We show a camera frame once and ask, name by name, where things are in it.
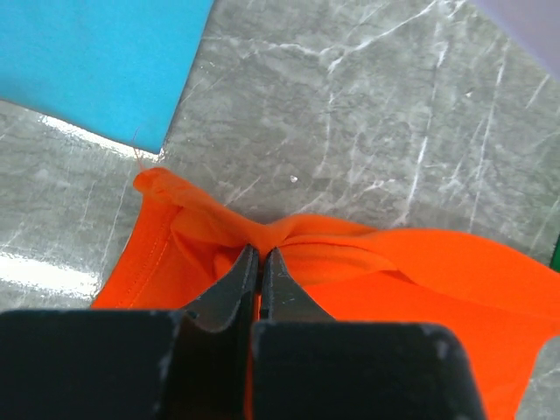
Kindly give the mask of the green plastic bin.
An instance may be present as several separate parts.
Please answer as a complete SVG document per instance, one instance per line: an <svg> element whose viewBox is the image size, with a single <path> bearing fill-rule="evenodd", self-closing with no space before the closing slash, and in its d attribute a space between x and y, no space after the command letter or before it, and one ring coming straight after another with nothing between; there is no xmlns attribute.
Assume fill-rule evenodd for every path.
<svg viewBox="0 0 560 420"><path fill-rule="evenodd" d="M560 272L560 235L557 237L549 267L556 272Z"/></svg>

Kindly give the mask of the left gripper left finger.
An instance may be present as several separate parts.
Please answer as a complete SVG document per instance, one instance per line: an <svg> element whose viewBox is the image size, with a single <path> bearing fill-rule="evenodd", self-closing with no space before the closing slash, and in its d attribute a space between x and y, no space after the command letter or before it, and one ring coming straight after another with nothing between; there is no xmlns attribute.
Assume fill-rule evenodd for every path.
<svg viewBox="0 0 560 420"><path fill-rule="evenodd" d="M185 306L185 319L203 333L246 328L254 317L258 266L258 251L246 246L226 275Z"/></svg>

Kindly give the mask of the folded light blue t shirt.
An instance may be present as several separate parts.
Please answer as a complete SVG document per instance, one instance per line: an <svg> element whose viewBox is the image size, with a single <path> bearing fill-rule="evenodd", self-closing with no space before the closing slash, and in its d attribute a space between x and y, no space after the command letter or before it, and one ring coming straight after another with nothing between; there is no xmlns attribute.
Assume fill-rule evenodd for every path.
<svg viewBox="0 0 560 420"><path fill-rule="evenodd" d="M159 153L209 1L4 1L1 97Z"/></svg>

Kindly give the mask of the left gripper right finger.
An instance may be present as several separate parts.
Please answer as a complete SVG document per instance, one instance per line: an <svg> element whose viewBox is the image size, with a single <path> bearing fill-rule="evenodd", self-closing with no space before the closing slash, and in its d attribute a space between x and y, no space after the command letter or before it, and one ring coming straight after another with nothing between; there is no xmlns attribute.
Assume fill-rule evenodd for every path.
<svg viewBox="0 0 560 420"><path fill-rule="evenodd" d="M333 322L288 271L279 248L267 256L262 274L260 320L278 322Z"/></svg>

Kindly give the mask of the orange t shirt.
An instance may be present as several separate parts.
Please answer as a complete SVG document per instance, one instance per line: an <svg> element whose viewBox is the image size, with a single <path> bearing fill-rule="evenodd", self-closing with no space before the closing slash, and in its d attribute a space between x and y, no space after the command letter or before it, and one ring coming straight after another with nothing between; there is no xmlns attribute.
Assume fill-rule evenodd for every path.
<svg viewBox="0 0 560 420"><path fill-rule="evenodd" d="M378 230L324 215L262 224L165 168L136 176L134 231L98 309L177 309L225 276L246 246L278 249L337 320L438 323L465 346L484 408L511 419L543 345L559 334L559 275L476 235Z"/></svg>

